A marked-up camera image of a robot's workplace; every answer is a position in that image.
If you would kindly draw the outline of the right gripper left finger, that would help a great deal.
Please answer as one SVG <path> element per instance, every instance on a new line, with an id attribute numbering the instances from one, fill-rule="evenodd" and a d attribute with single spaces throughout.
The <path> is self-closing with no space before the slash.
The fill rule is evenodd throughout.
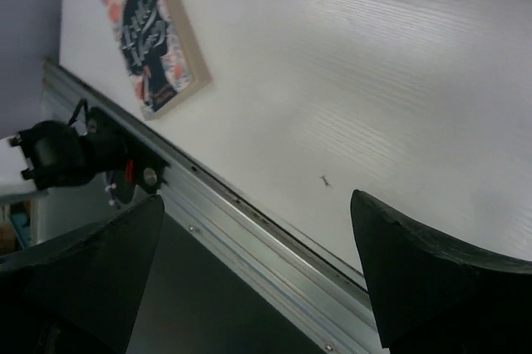
<path id="1" fill-rule="evenodd" d="M 158 246 L 165 205 L 115 216 L 1 257 L 3 353 L 124 353 Z"/>

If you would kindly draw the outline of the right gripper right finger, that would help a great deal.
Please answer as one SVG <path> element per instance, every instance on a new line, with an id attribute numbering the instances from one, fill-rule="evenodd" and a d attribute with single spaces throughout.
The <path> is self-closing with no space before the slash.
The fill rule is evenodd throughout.
<path id="1" fill-rule="evenodd" d="M 391 353 L 529 353 L 531 263 L 479 248 L 354 190 L 351 219 Z"/>

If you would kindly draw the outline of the Little Women book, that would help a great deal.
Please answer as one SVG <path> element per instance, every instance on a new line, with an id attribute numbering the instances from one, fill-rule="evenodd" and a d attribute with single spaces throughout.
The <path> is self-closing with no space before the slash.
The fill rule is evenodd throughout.
<path id="1" fill-rule="evenodd" d="M 101 2 L 144 119 L 161 117 L 212 81 L 181 0 Z"/>

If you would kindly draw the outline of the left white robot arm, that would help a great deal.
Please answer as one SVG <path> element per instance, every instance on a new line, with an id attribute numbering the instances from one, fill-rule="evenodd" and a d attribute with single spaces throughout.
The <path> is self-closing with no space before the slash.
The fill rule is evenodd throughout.
<path id="1" fill-rule="evenodd" d="M 69 121 L 44 120 L 1 139 L 1 204 L 84 186 L 117 171 L 127 185 L 154 194 L 168 166 L 123 125 L 81 99 Z"/>

